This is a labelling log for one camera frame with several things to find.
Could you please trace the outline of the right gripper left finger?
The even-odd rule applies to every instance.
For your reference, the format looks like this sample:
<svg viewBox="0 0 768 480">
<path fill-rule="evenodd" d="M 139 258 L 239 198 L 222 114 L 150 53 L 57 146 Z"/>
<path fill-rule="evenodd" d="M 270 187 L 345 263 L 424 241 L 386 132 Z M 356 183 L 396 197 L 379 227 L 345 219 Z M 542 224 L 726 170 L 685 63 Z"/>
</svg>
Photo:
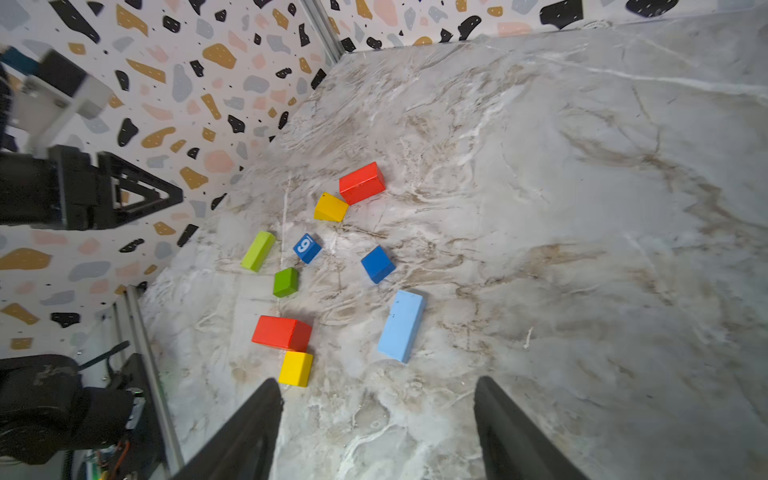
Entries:
<svg viewBox="0 0 768 480">
<path fill-rule="evenodd" d="M 278 382 L 267 379 L 175 477 L 267 480 L 283 405 Z"/>
</svg>

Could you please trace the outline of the light blue long block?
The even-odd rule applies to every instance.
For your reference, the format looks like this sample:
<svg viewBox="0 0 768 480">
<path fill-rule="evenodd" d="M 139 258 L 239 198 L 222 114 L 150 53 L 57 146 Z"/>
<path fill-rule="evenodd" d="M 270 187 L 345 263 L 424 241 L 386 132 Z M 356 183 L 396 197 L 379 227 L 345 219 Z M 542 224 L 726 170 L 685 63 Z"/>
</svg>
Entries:
<svg viewBox="0 0 768 480">
<path fill-rule="evenodd" d="M 389 358 L 407 363 L 421 324 L 426 300 L 422 295 L 400 290 L 378 342 L 378 351 Z"/>
</svg>

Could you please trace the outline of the lime green long block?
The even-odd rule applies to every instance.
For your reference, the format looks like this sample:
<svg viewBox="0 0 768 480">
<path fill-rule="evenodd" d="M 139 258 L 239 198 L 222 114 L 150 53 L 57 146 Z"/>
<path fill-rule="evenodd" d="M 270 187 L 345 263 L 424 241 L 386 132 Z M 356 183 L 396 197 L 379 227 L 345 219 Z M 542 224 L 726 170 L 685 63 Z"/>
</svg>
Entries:
<svg viewBox="0 0 768 480">
<path fill-rule="evenodd" d="M 241 266 L 244 269 L 258 273 L 271 251 L 275 240 L 276 237 L 271 232 L 260 231 L 241 261 Z"/>
</svg>

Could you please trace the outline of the red block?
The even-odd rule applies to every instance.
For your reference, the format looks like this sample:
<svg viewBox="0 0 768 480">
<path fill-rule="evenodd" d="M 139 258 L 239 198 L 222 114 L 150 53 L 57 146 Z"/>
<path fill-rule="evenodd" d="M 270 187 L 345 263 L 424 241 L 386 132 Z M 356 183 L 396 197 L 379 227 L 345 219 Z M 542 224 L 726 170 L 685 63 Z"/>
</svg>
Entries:
<svg viewBox="0 0 768 480">
<path fill-rule="evenodd" d="M 251 342 L 271 348 L 306 352 L 312 326 L 296 319 L 262 315 Z"/>
<path fill-rule="evenodd" d="M 349 205 L 359 203 L 385 190 L 385 180 L 376 162 L 339 179 L 340 194 Z"/>
</svg>

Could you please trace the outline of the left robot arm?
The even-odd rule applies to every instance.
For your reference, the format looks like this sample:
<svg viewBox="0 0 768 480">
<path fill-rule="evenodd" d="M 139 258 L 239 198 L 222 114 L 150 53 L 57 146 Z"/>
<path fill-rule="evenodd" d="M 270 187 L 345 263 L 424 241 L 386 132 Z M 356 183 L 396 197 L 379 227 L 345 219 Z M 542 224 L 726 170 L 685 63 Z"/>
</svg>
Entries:
<svg viewBox="0 0 768 480">
<path fill-rule="evenodd" d="M 183 200 L 182 190 L 117 155 L 95 159 L 69 146 L 46 158 L 1 156 L 1 220 L 74 230 L 106 230 Z M 59 354 L 1 362 L 1 453 L 28 465 L 60 451 L 112 447 L 112 477 L 149 478 L 166 461 L 157 379 L 143 330 L 83 364 Z"/>
</svg>

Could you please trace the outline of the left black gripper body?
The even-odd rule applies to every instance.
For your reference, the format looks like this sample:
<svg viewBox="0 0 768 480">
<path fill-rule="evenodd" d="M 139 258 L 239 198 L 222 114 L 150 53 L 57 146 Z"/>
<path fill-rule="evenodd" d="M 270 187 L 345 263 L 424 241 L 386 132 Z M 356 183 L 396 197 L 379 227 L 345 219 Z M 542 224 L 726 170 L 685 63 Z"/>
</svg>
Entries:
<svg viewBox="0 0 768 480">
<path fill-rule="evenodd" d="M 1 155 L 1 223 L 52 230 L 96 227 L 99 172 L 91 157 L 74 147 L 54 146 L 47 159 Z"/>
</svg>

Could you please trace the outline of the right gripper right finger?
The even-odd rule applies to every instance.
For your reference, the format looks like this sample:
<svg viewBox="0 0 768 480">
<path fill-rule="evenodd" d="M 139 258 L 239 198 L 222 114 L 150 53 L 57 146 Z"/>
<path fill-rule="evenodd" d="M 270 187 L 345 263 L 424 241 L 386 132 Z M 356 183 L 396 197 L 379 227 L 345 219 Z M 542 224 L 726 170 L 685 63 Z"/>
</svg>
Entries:
<svg viewBox="0 0 768 480">
<path fill-rule="evenodd" d="M 476 383 L 474 415 L 488 480 L 587 479 L 489 376 Z"/>
</svg>

